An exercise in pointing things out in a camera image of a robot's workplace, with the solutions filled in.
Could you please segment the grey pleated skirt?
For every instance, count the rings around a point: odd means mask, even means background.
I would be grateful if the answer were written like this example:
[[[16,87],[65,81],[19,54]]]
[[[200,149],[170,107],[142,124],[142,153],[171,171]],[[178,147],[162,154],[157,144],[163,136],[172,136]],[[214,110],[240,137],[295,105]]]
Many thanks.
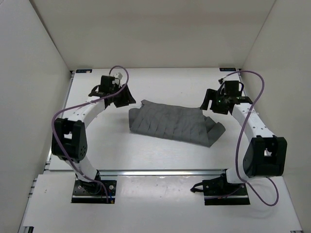
[[[225,127],[205,116],[200,108],[141,101],[140,108],[129,110],[131,132],[211,147],[224,133]]]

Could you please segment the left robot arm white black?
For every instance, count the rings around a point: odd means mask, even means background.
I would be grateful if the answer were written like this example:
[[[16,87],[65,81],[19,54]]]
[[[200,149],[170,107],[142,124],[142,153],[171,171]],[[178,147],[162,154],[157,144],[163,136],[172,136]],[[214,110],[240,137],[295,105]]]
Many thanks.
[[[136,103],[127,86],[128,80],[124,84],[121,80],[121,73],[103,75],[85,103],[74,107],[72,115],[53,120],[52,154],[71,166],[77,179],[85,182],[84,186],[90,193],[99,192],[102,181],[86,156],[86,129],[109,105],[114,104],[118,108]]]

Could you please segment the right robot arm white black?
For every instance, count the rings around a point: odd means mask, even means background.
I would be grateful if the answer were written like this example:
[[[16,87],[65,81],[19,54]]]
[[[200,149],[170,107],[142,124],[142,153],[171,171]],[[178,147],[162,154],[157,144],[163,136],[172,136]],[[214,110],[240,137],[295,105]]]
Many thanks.
[[[218,181],[218,190],[230,194],[235,184],[252,179],[282,176],[285,167],[287,141],[277,137],[260,119],[253,102],[243,96],[243,84],[239,81],[225,81],[218,90],[208,89],[202,110],[210,109],[218,114],[231,114],[241,126],[249,146],[242,161],[235,159],[234,168],[225,171],[225,178]]]

